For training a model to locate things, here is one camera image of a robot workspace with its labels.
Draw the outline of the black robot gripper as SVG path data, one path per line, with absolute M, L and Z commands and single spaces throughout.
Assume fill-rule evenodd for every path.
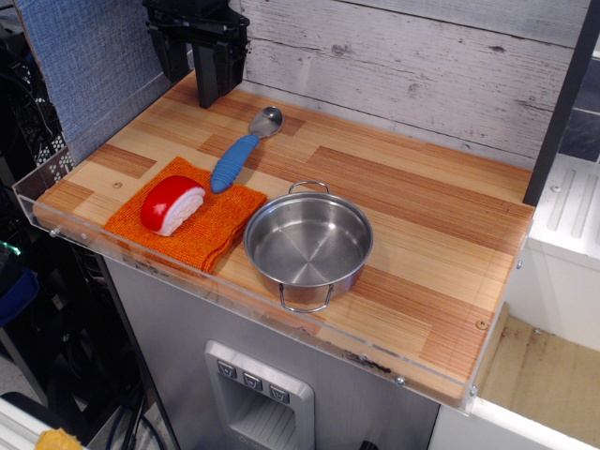
M 228 1 L 148 0 L 148 29 L 165 77 L 172 83 L 189 72 L 188 43 L 217 44 L 217 87 L 229 94 L 243 80 L 249 19 Z

